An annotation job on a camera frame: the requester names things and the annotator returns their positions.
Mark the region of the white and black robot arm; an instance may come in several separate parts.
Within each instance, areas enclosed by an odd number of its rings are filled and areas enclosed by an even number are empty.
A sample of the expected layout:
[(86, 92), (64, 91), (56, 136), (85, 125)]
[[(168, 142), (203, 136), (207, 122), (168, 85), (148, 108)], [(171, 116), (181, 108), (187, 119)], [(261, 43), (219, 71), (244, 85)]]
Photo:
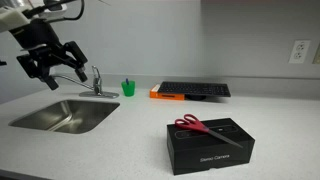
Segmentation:
[(73, 68), (81, 82), (87, 80), (88, 62), (75, 41), (62, 44), (51, 24), (76, 21), (84, 13), (85, 2), (80, 0), (76, 17), (65, 17), (67, 4), (76, 0), (1, 0), (0, 32), (9, 32), (26, 54), (16, 59), (30, 78), (38, 78), (51, 90), (59, 87), (50, 69), (58, 65)]

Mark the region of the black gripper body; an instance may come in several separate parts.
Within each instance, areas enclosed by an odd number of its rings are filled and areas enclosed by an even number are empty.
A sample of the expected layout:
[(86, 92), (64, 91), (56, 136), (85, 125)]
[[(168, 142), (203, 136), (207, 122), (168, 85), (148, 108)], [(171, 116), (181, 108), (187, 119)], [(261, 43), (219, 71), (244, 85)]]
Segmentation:
[(67, 65), (69, 56), (62, 49), (52, 26), (43, 19), (32, 20), (29, 24), (10, 30), (18, 44), (34, 60), (50, 69), (57, 65)]

